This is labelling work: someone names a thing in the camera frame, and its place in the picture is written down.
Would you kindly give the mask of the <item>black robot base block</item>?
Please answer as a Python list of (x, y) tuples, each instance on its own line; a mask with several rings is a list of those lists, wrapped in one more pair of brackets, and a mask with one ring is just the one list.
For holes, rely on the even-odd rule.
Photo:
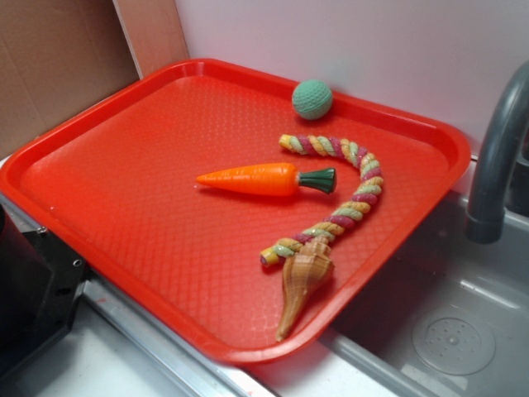
[(86, 261), (53, 232), (22, 232), (1, 209), (1, 377), (71, 330)]

